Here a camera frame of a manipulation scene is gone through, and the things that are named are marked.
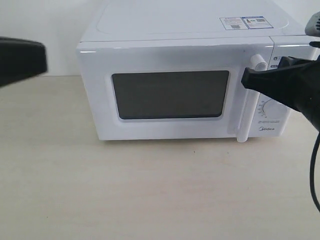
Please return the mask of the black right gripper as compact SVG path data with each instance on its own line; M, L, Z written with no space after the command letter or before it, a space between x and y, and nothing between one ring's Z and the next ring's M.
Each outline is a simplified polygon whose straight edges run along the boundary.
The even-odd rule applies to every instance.
M314 59L283 56L278 69L244 70L241 83L297 111L320 129L320 42L309 43L315 49Z

